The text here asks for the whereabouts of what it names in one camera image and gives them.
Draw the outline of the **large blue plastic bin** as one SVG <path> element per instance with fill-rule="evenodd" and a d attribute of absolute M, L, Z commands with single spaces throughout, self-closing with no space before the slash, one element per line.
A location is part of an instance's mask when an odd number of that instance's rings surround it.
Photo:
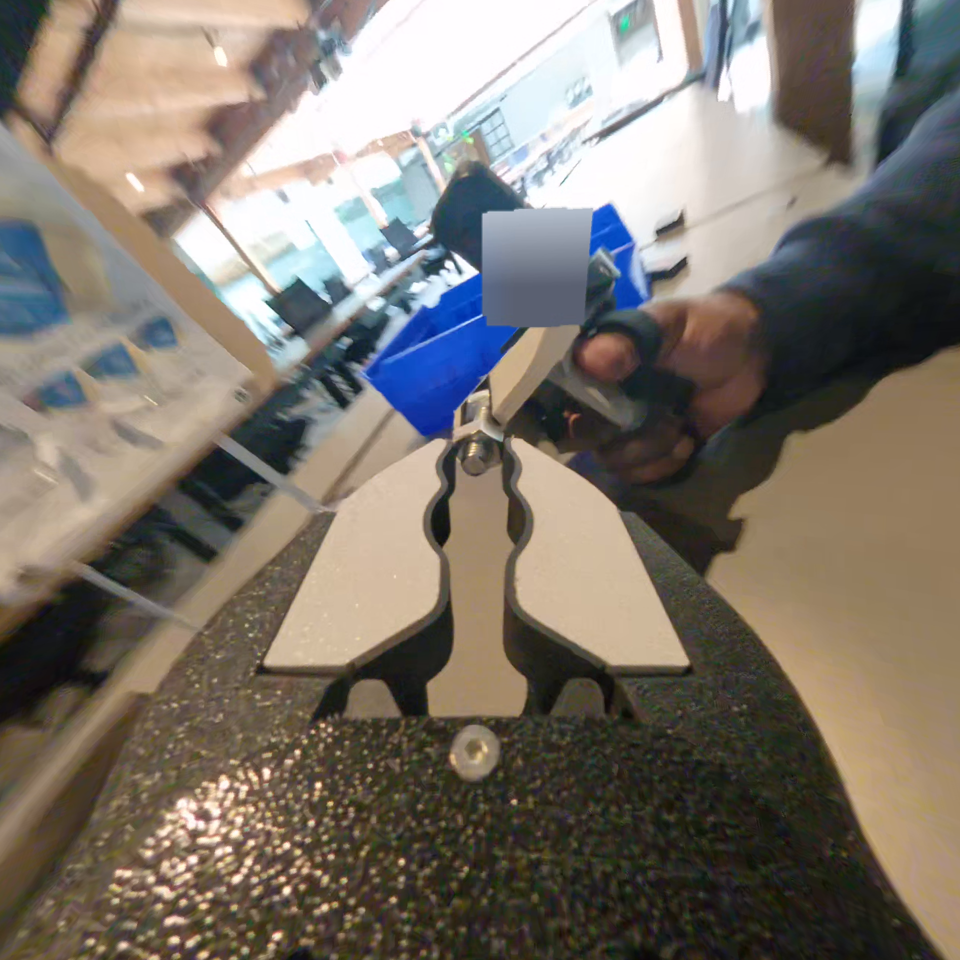
<path fill-rule="evenodd" d="M 593 212 L 589 251 L 611 254 L 619 278 L 619 309 L 650 298 L 650 284 L 637 244 L 618 209 L 607 203 Z M 368 384 L 422 436 L 447 431 L 466 398 L 497 366 L 516 334 L 490 326 L 482 311 L 479 273 L 443 292 L 437 304 L 419 307 L 374 357 Z"/>

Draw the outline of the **metal hex bolt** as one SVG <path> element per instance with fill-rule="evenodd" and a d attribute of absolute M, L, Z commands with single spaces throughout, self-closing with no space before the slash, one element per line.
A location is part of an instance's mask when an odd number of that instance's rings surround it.
<path fill-rule="evenodd" d="M 494 417 L 492 405 L 491 394 L 488 389 L 474 391 L 456 411 L 453 422 L 453 432 L 456 427 L 468 424 L 474 419 L 480 419 L 481 416 Z M 481 450 L 478 445 L 472 445 L 467 449 L 459 449 L 454 443 L 453 445 L 462 470 L 467 476 L 481 476 L 492 468 L 500 465 L 502 444 L 498 450 Z"/>

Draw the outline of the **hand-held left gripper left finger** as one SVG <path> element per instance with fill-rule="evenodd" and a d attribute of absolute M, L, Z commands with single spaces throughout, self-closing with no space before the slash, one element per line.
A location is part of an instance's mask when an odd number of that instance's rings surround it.
<path fill-rule="evenodd" d="M 378 681 L 405 716 L 429 714 L 427 687 L 453 646 L 452 444 L 435 439 L 345 498 L 301 581 L 262 670 L 347 689 Z"/>

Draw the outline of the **metal stand pole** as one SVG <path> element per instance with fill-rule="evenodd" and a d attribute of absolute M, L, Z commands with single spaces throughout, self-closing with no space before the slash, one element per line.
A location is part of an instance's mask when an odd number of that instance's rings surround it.
<path fill-rule="evenodd" d="M 245 468 L 274 487 L 286 498 L 293 500 L 300 507 L 312 515 L 335 515 L 336 506 L 325 505 L 311 496 L 300 486 L 292 482 L 287 475 L 278 472 L 269 463 L 258 458 L 253 452 L 246 449 L 227 434 L 219 434 L 216 438 L 217 447 L 228 457 L 237 461 Z"/>

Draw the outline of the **person's right hand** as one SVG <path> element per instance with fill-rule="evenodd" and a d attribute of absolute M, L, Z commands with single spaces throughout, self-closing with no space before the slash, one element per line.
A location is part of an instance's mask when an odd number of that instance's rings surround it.
<path fill-rule="evenodd" d="M 748 415 L 766 388 L 768 360 L 759 312 L 740 294 L 662 299 L 646 312 L 662 335 L 656 366 L 694 385 L 686 415 L 629 433 L 590 411 L 567 415 L 573 450 L 594 452 L 608 471 L 639 485 L 680 474 L 707 441 Z"/>

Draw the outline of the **person's right forearm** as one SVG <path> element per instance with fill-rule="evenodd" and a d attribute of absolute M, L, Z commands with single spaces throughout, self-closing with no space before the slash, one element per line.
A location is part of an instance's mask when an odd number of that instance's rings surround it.
<path fill-rule="evenodd" d="M 796 224 L 725 288 L 757 310 L 759 410 L 852 371 L 958 345 L 959 94 L 927 110 L 869 179 Z"/>

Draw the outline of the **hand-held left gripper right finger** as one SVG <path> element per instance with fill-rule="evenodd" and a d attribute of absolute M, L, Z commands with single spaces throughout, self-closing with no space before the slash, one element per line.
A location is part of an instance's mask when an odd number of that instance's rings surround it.
<path fill-rule="evenodd" d="M 503 453 L 503 644 L 526 681 L 525 714 L 549 714 L 571 682 L 593 685 L 605 709 L 620 681 L 687 675 L 690 657 L 615 504 L 526 440 Z"/>

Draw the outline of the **black office chair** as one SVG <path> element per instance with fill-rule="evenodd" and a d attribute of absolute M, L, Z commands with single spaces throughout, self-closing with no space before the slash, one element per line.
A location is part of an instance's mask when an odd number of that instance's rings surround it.
<path fill-rule="evenodd" d="M 267 298 L 266 306 L 301 339 L 306 339 L 310 330 L 325 322 L 333 310 L 331 300 L 300 277 Z"/>

